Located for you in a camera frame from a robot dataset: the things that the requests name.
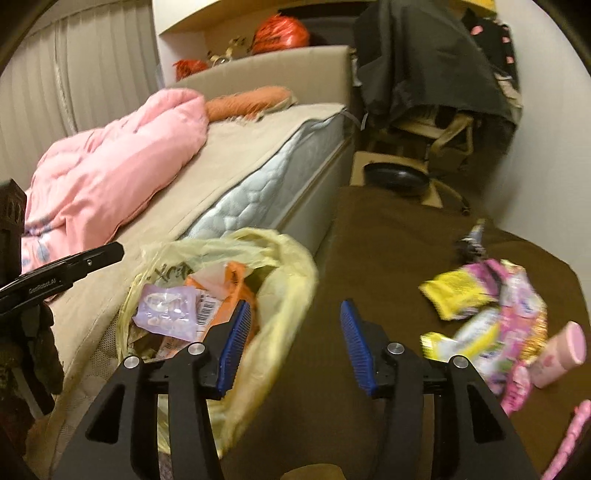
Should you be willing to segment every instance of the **pink toy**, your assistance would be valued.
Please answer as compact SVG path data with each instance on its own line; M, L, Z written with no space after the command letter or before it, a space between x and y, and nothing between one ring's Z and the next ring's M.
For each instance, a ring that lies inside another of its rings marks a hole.
M560 444L558 453L550 463L550 466L542 476L541 480L553 480L566 465L570 455L574 451L577 439L583 431L583 427L591 418L591 400L585 400L574 409L574 418L570 422L566 437Z
M530 396L531 389L529 370L523 362L515 364L507 380L505 396L501 402L501 407L508 417L523 408L527 397Z

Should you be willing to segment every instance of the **metal screw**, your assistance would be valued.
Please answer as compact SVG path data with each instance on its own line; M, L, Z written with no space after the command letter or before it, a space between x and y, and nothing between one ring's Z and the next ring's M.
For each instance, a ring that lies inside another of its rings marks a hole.
M388 352L390 352L393 355L400 355L401 353L404 353L404 345L401 343L390 343L388 345Z
M139 365L139 358L136 356L129 356L125 359L123 364L125 365L125 368L135 368Z
M192 343L189 345L188 350L191 355L201 355L205 351L205 345L202 343Z
M458 368L466 368L469 363L465 356L457 356L453 359L453 364Z

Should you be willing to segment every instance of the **barcode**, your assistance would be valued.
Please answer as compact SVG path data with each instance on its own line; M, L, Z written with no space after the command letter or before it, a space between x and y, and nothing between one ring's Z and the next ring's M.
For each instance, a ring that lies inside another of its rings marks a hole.
M208 323L210 320L209 317L216 306L217 302L215 300L204 300L203 305L199 310L199 315L197 315L197 324L205 325L206 323Z

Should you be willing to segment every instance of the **pink comforter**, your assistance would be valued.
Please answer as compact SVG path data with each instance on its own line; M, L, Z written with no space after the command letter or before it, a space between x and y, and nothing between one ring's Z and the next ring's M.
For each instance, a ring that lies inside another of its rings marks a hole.
M201 149L208 122L200 93L161 90L104 128L54 143L27 190L23 273L111 240Z

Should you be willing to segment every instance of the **trash bag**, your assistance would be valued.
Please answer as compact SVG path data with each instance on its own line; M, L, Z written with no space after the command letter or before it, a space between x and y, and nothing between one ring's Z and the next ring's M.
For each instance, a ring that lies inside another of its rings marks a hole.
M203 60L179 60L173 63L173 67L176 68L177 82L185 79L194 73L203 72L209 68L206 61Z
M191 273L234 260L252 273L246 282L256 293L259 331L245 348L232 390L207 401L217 453L223 456L242 436L270 391L312 301L318 272L308 250L288 235L243 228L224 238L151 245L117 318L119 362L143 356L130 345L130 329L142 288L182 286ZM158 399L158 448L170 454L168 397Z
M308 47L310 33L302 22L293 17L273 15L256 31L252 39L252 53Z

